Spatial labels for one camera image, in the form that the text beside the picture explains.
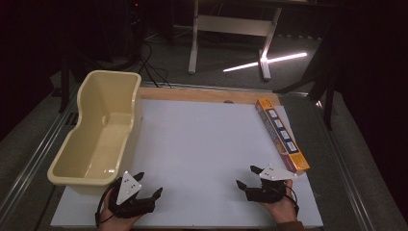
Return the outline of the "cream plastic tub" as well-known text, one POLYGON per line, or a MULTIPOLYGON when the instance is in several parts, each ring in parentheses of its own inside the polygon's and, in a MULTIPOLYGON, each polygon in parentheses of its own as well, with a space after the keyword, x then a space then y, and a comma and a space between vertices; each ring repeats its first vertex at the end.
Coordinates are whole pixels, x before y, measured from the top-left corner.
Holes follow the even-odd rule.
POLYGON ((139 138, 141 77, 94 70, 77 93, 78 120, 47 172, 50 182, 77 193, 101 194, 130 168, 139 138))

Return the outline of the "person's left hand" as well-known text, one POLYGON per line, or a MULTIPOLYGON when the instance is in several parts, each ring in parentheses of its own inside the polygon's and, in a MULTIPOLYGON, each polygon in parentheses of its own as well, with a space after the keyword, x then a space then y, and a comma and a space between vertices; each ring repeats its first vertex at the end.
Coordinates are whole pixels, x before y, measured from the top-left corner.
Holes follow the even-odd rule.
POLYGON ((131 231, 134 224, 140 219, 140 216, 133 218, 117 218, 109 210, 109 201, 111 193, 108 192, 104 198, 102 209, 100 211, 100 221, 98 231, 131 231))

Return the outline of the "black stand leg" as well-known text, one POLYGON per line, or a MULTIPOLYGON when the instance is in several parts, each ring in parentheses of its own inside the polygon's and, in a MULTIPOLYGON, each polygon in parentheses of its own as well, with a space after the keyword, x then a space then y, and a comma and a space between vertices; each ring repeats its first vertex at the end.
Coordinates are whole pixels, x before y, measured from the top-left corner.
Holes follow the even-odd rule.
POLYGON ((61 106, 60 113, 62 113, 69 102, 69 66, 68 55, 63 54, 61 60, 61 106))

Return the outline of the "wooden board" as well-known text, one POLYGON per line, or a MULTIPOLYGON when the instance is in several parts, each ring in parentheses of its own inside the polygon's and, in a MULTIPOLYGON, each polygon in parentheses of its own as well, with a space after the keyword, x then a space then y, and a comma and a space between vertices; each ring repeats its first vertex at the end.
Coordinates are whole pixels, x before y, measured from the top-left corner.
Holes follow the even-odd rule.
POLYGON ((199 90, 141 87, 139 93, 142 99, 217 103, 231 101, 238 104, 253 105, 259 98, 268 98, 273 105, 281 104, 279 97, 274 93, 245 90, 199 90))

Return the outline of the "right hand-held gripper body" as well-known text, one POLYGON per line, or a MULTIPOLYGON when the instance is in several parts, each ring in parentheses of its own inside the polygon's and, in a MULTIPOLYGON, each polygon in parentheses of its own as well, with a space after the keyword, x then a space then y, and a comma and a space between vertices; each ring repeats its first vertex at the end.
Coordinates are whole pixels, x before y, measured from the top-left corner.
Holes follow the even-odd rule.
POLYGON ((248 201, 262 203, 278 202, 286 194, 285 181, 297 177, 293 172, 273 166, 265 167, 258 176, 260 177, 261 186, 259 188, 247 187, 245 195, 248 201))

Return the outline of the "person's right hand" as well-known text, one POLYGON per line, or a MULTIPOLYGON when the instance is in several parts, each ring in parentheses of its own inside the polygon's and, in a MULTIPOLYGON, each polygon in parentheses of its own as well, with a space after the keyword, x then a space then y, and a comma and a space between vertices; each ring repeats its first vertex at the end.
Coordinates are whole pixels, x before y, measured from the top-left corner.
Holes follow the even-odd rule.
POLYGON ((293 181, 291 179, 285 181, 286 194, 284 197, 275 203, 262 203, 262 206, 268 211, 276 223, 296 221, 297 214, 293 199, 293 181))

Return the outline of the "dark computer tower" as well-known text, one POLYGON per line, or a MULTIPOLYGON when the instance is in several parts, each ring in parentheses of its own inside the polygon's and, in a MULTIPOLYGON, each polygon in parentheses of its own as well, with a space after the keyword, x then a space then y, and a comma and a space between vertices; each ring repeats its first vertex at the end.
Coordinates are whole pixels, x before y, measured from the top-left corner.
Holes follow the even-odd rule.
POLYGON ((127 0, 130 46, 129 54, 137 57, 143 41, 143 0, 127 0))

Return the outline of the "metal floor rail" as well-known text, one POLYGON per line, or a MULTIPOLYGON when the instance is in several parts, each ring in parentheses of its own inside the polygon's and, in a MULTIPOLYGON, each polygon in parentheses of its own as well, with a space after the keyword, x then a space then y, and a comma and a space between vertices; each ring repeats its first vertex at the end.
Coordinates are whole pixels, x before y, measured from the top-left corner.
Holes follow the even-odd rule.
POLYGON ((75 106, 47 96, 0 142, 0 224, 6 223, 31 184, 75 106))
POLYGON ((337 140, 331 130, 328 129, 328 125, 325 120, 322 119, 323 128, 325 129, 326 135, 329 138, 330 145, 334 151, 335 165, 342 183, 344 185, 344 190, 347 195, 348 201, 353 209, 353 215, 356 217, 361 231, 375 231, 368 210, 362 201, 362 196, 358 192, 356 185, 352 179, 352 176, 347 168, 344 160, 343 153, 338 146, 337 140))

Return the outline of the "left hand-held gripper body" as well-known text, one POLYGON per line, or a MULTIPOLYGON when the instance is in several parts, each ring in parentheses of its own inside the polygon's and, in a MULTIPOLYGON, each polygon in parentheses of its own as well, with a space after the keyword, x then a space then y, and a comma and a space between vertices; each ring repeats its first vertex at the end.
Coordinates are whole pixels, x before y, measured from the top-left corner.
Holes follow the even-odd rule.
POLYGON ((155 202, 152 202, 150 197, 137 199, 140 190, 140 181, 136 181, 134 175, 125 171, 118 182, 114 183, 109 210, 117 218, 133 218, 152 213, 155 209, 155 202))

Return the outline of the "long orange cardboard box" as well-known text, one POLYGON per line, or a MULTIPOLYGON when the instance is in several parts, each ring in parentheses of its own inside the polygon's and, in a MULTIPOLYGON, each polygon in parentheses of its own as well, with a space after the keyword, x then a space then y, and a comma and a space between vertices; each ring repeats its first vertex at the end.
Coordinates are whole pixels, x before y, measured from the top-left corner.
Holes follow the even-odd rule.
POLYGON ((286 112, 269 98, 259 98, 255 109, 288 171, 302 174, 310 165, 295 141, 286 112))

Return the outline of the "dark tripod stand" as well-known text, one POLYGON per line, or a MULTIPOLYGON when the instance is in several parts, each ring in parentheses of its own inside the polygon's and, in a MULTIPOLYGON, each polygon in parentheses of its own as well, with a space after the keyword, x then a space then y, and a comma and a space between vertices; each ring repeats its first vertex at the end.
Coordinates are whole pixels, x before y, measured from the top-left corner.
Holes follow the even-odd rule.
POLYGON ((276 93, 289 93, 295 89, 314 83, 307 98, 314 103, 318 103, 325 96, 323 107, 323 121, 326 127, 331 130, 331 113, 333 109, 334 84, 337 77, 336 62, 339 58, 339 50, 335 44, 335 31, 329 29, 313 56, 312 60, 306 67, 301 80, 277 90, 276 93))

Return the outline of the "white metal table frame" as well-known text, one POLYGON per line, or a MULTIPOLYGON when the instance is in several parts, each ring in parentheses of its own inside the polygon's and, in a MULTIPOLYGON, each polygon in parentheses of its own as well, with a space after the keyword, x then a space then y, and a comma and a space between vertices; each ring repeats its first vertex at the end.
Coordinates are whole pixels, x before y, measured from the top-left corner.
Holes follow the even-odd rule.
POLYGON ((281 12, 282 9, 277 8, 274 11, 274 16, 271 21, 204 15, 199 13, 199 0, 193 0, 192 44, 188 73, 194 74, 196 72, 198 32, 205 31, 228 33, 265 38, 264 46, 259 50, 259 61, 257 64, 260 66, 264 80, 269 81, 271 79, 271 75, 268 64, 268 50, 271 45, 281 12))

